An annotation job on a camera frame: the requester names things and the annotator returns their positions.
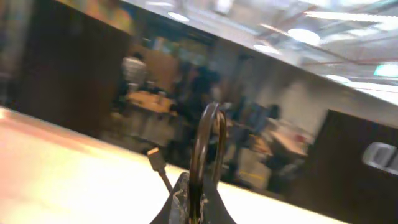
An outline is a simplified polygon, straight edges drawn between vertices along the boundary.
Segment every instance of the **black cable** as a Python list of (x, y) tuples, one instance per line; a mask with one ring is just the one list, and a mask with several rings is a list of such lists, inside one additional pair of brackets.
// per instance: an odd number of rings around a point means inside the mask
[(173, 187), (166, 176), (166, 170), (164, 169), (166, 167), (166, 162), (164, 161), (159, 151), (159, 148), (154, 148), (153, 150), (150, 150), (149, 152), (147, 152), (147, 155), (153, 170), (159, 173), (160, 177), (163, 180), (163, 183), (167, 187), (167, 190), (171, 192), (173, 190)]

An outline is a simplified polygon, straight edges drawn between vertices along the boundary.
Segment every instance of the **round ceiling light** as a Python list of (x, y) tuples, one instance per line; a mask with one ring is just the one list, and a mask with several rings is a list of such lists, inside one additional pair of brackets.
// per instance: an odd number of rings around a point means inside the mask
[(290, 29), (287, 33), (294, 39), (311, 45), (318, 45), (321, 39), (318, 34), (306, 29)]
[(339, 75), (327, 75), (326, 77), (338, 82), (351, 82), (351, 80), (349, 80), (348, 78), (341, 77)]
[(189, 22), (189, 18), (186, 16), (183, 16), (181, 14), (178, 14), (176, 12), (169, 12), (169, 16), (173, 17), (174, 19), (182, 22)]
[(261, 52), (279, 54), (279, 51), (269, 45), (254, 44), (253, 47)]

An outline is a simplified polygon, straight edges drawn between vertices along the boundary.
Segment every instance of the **logo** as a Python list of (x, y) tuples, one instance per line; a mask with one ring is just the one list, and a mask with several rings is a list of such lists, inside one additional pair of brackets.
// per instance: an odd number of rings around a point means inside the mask
[(395, 146), (374, 142), (366, 148), (362, 161), (371, 167), (398, 175), (398, 149)]

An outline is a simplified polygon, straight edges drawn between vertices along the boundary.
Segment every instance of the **black monitor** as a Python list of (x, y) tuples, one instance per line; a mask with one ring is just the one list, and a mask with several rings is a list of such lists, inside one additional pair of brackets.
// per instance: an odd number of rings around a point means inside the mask
[(130, 35), (55, 0), (36, 0), (10, 107), (98, 135)]
[(344, 222), (397, 223), (397, 146), (398, 129), (329, 111), (287, 199)]

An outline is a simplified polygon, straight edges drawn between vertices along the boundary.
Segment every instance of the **ceiling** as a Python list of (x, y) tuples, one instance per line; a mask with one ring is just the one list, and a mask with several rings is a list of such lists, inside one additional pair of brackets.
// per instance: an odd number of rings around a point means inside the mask
[[(265, 54), (318, 75), (339, 75), (356, 82), (398, 86), (398, 78), (374, 76), (378, 65), (398, 62), (396, 18), (386, 22), (358, 22), (320, 19), (307, 17), (305, 14), (307, 11), (319, 11), (398, 16), (398, 1), (125, 1), (163, 16), (168, 16), (169, 11), (184, 9), (190, 18), (187, 25), (249, 48), (253, 48), (259, 40), (266, 41), (280, 53)], [(302, 24), (311, 24), (312, 29), (320, 36), (318, 45), (299, 42), (286, 34), (289, 29)]]

